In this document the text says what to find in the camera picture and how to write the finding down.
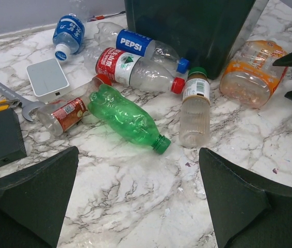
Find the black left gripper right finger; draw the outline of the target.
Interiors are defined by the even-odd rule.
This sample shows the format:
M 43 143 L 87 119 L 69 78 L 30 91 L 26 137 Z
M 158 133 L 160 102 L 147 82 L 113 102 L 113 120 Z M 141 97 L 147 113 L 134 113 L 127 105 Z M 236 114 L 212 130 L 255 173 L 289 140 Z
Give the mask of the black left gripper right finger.
M 218 247 L 292 247 L 292 187 L 208 148 L 199 167 Z

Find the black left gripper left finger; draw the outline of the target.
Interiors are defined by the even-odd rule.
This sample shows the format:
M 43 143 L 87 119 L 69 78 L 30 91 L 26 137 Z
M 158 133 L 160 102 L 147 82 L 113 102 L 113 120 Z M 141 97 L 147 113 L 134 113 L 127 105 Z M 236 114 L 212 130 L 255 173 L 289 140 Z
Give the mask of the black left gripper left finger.
M 78 148 L 0 178 L 0 247 L 56 247 L 78 168 Z

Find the large orange label bottle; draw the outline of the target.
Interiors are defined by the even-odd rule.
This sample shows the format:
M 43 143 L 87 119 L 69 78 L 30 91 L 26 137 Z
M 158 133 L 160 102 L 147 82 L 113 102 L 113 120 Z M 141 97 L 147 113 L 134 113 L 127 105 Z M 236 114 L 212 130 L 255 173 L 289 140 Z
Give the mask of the large orange label bottle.
M 249 108 L 262 107 L 288 70 L 273 63 L 287 54 L 272 40 L 247 41 L 229 61 L 220 81 L 221 93 Z

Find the green cap tea bottle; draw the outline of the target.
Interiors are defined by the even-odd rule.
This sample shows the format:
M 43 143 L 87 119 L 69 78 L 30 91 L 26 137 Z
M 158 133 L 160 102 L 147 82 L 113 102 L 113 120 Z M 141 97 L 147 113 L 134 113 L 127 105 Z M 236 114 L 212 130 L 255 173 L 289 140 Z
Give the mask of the green cap tea bottle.
M 210 83 L 202 67 L 192 68 L 183 90 L 179 141 L 188 148 L 202 147 L 210 137 Z

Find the red label water bottle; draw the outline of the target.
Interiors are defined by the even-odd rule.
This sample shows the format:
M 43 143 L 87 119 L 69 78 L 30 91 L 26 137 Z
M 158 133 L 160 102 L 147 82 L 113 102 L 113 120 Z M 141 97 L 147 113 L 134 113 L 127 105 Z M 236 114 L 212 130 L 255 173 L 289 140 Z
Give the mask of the red label water bottle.
M 185 80 L 145 57 L 116 48 L 92 46 L 84 52 L 85 67 L 110 80 L 144 91 L 181 94 Z

